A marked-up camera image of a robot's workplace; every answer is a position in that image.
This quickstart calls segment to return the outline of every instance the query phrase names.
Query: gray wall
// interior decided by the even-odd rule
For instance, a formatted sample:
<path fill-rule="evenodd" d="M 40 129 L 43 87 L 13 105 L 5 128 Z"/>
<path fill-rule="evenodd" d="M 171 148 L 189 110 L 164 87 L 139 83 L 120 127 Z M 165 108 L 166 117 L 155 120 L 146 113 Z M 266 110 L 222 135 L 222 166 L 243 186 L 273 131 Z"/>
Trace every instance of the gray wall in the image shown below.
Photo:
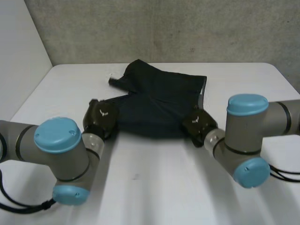
<path fill-rule="evenodd" d="M 300 0 L 25 0 L 53 65 L 267 62 L 300 91 Z"/>

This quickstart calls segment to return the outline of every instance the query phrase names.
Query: black cloth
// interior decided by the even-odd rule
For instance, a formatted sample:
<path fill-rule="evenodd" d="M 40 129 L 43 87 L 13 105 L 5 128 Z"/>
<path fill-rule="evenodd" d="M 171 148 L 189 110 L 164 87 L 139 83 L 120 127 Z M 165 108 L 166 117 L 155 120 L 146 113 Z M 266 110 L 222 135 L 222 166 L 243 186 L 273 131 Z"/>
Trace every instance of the black cloth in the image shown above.
<path fill-rule="evenodd" d="M 183 119 L 193 109 L 203 108 L 206 77 L 165 72 L 136 60 L 109 84 L 128 91 L 106 100 L 120 111 L 120 130 L 151 138 L 182 138 Z"/>

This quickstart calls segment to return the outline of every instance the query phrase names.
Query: table surface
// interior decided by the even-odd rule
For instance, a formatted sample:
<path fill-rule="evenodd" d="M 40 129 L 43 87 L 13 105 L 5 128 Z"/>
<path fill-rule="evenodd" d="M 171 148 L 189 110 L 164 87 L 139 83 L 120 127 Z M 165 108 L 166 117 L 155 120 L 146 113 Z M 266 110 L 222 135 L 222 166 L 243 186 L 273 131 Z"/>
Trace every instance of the table surface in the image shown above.
<path fill-rule="evenodd" d="M 208 77 L 204 109 L 225 128 L 228 98 L 256 93 L 269 101 L 299 94 L 270 64 L 153 63 L 172 72 Z M 40 124 L 64 116 L 82 130 L 92 98 L 126 94 L 108 85 L 127 64 L 59 65 L 51 69 L 12 121 Z M 300 139 L 265 138 L 262 156 L 287 170 L 300 171 Z M 50 169 L 16 161 L 0 165 L 4 185 L 16 200 L 37 204 L 51 198 Z M 56 204 L 33 215 L 0 211 L 5 225 L 295 225 L 300 221 L 300 184 L 270 178 L 262 186 L 236 184 L 204 149 L 189 140 L 151 141 L 126 133 L 108 141 L 88 201 L 79 207 Z M 8 202 L 1 196 L 2 203 Z"/>

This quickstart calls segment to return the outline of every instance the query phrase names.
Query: black band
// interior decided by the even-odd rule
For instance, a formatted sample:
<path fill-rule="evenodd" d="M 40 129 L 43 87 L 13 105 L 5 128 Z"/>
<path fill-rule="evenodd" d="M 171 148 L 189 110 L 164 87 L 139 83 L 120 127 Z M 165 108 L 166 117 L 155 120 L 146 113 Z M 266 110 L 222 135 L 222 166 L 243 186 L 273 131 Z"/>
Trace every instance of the black band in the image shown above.
<path fill-rule="evenodd" d="M 216 150 L 216 147 L 221 143 L 221 141 L 223 141 L 225 138 L 221 138 L 220 140 L 218 140 L 218 142 L 215 144 L 214 148 L 212 149 L 212 155 L 213 157 L 215 157 L 215 150 Z"/>
<path fill-rule="evenodd" d="M 92 153 L 93 155 L 95 155 L 98 160 L 100 160 L 100 156 L 98 155 L 98 153 L 96 153 L 95 151 L 93 151 L 92 149 L 86 149 L 88 152 Z"/>
<path fill-rule="evenodd" d="M 290 131 L 291 125 L 292 125 L 291 114 L 285 104 L 283 104 L 282 102 L 277 102 L 277 103 L 281 105 L 281 107 L 283 108 L 283 110 L 285 111 L 285 114 L 286 114 L 286 128 L 282 134 L 282 135 L 286 135 Z"/>
<path fill-rule="evenodd" d="M 71 181 L 74 181 L 76 179 L 81 178 L 89 170 L 89 167 L 90 167 L 90 161 L 89 161 L 89 164 L 86 167 L 86 169 L 83 171 L 83 173 L 79 174 L 77 177 L 74 177 L 74 178 L 69 179 L 69 180 L 63 180 L 63 179 L 59 179 L 59 178 L 56 178 L 56 179 L 59 180 L 59 181 L 61 181 L 61 182 L 71 182 Z"/>
<path fill-rule="evenodd" d="M 233 149 L 233 148 L 230 148 L 226 143 L 225 143 L 225 147 L 235 153 L 235 154 L 239 154 L 239 155 L 246 155 L 246 156 L 252 156 L 252 155 L 256 155 L 256 154 L 259 154 L 262 149 L 259 149 L 259 150 L 256 150 L 256 151 L 239 151 L 239 150 L 236 150 L 236 149 Z"/>
<path fill-rule="evenodd" d="M 89 125 L 89 126 L 84 128 L 83 134 L 85 134 L 85 133 L 91 133 L 91 134 L 97 135 L 103 141 L 105 140 L 105 132 L 100 126 Z"/>
<path fill-rule="evenodd" d="M 3 162 L 3 160 L 5 159 L 5 156 L 7 154 L 7 151 L 8 151 L 8 145 L 6 144 L 6 141 L 5 141 L 5 138 L 3 137 L 3 135 L 0 133 L 0 141 L 2 143 L 2 156 L 1 156 L 1 159 L 0 159 L 0 163 Z"/>
<path fill-rule="evenodd" d="M 22 138 L 24 136 L 24 134 L 26 134 L 26 132 L 32 128 L 33 126 L 35 125 L 29 125 L 28 127 L 26 127 L 24 130 L 22 130 L 22 132 L 20 133 L 20 135 L 18 136 L 18 139 L 17 139 L 17 142 L 15 144 L 15 154 L 17 155 L 18 159 L 20 161 L 23 161 L 25 162 L 25 160 L 22 158 L 21 156 L 21 153 L 20 153 L 20 146 L 21 146 L 21 141 L 22 141 Z"/>

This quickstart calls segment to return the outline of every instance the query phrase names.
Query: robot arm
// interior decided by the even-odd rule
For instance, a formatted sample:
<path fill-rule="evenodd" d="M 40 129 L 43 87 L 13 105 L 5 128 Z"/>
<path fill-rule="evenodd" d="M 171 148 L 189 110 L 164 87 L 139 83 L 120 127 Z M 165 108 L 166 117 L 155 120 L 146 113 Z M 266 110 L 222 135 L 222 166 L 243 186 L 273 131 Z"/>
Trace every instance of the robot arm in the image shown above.
<path fill-rule="evenodd" d="M 104 147 L 115 126 L 118 110 L 92 100 L 81 134 L 68 118 L 47 120 L 40 126 L 0 121 L 0 162 L 18 160 L 47 165 L 57 179 L 52 197 L 66 205 L 80 205 L 89 196 Z"/>
<path fill-rule="evenodd" d="M 194 144 L 204 144 L 245 188 L 257 187 L 270 176 L 269 164 L 260 157 L 263 138 L 300 133 L 300 100 L 269 103 L 259 95 L 233 96 L 228 101 L 225 131 L 217 128 L 205 111 L 201 113 L 200 122 L 192 123 L 193 115 L 183 126 Z"/>

